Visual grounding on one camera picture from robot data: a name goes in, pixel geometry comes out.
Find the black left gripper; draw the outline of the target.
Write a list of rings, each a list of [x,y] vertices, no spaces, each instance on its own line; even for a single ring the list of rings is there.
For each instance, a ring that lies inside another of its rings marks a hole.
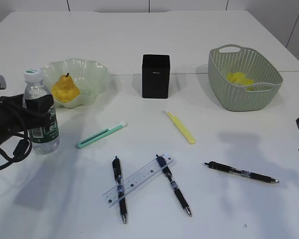
[[[53,97],[45,95],[36,99],[24,100],[27,109],[22,107],[22,94],[0,97],[0,145],[12,136],[29,139],[27,129],[50,125]]]

